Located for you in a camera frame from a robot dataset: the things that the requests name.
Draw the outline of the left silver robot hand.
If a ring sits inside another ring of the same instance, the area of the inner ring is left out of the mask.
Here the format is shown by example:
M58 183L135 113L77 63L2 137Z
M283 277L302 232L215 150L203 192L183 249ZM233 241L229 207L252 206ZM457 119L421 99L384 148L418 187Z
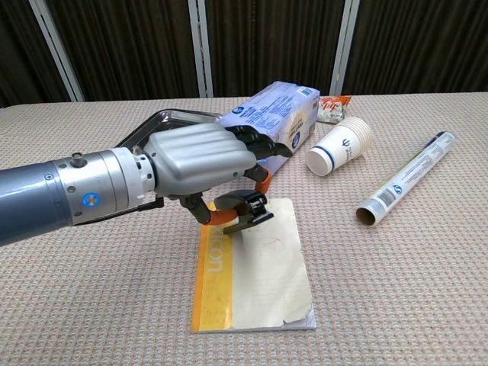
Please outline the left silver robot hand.
M180 200L181 206L207 226L231 222L239 213L234 208L211 210L202 198L205 191L245 176L255 182L255 192L265 194L272 173L258 161L293 155L286 145L249 125L224 127L219 123L191 124L152 133L143 151L151 157L156 170L154 192Z

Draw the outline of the black stapler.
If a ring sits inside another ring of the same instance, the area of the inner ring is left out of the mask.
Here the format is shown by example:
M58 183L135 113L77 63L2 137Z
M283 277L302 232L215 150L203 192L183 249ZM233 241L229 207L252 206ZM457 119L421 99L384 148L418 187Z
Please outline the black stapler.
M268 203L265 194L256 190L235 190L223 194L214 200L216 209L237 212L239 222L228 226L223 230L225 235L231 235L239 231L257 226L274 217L265 205Z

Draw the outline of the yellow Lexicon notebook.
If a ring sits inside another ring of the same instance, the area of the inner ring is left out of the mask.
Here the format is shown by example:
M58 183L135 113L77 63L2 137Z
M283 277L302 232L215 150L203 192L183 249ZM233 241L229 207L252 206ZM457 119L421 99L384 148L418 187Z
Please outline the yellow Lexicon notebook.
M193 332L315 329L294 206L272 198L273 218L232 235L200 231Z

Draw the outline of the dark metal tray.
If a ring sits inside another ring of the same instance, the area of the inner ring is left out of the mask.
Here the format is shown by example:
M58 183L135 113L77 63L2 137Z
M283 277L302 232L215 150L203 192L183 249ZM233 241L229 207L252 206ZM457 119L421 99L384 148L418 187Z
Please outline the dark metal tray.
M157 111L123 138L116 147L126 147L129 150L143 148L152 133L186 127L193 124L215 123L222 117L221 114L189 111L182 109L163 109Z

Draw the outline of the blue tissue pack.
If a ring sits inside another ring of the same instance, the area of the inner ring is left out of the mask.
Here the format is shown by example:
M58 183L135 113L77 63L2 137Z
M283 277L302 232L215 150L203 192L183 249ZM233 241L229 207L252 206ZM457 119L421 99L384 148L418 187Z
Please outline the blue tissue pack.
M220 118L225 127L249 125L291 152L313 133L320 91L275 81Z

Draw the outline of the stack of white paper cups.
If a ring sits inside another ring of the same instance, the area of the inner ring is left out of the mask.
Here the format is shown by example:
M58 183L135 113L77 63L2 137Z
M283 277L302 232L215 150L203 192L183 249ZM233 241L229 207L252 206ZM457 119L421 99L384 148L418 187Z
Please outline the stack of white paper cups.
M372 145L371 127L358 117L347 117L306 154L307 168L325 176L365 153Z

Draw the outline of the orange and white snack packet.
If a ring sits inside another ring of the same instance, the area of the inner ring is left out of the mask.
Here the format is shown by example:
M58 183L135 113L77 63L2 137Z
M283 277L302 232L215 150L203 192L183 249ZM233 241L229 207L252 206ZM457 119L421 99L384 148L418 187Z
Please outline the orange and white snack packet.
M325 124L338 124L345 118L345 108L351 96L321 96L317 111L317 121Z

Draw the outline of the plastic wrap roll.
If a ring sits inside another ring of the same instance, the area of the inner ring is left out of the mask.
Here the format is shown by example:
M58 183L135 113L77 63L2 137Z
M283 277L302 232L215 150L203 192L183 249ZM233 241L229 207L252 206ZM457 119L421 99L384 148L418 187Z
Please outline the plastic wrap roll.
M414 157L378 188L356 210L357 219L366 226L375 226L405 197L433 166L455 144L453 133L437 133Z

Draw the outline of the grey partition post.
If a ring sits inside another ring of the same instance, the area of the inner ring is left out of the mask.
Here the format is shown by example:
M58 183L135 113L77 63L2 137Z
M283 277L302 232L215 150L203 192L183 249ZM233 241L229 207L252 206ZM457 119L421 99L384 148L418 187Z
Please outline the grey partition post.
M28 0L50 54L63 81L65 89L72 102L84 102L85 96L75 75L66 48L63 45L59 31L46 0Z
M342 93L361 0L345 0L329 95Z
M214 87L205 0L188 0L188 13L199 96L201 98L213 98Z

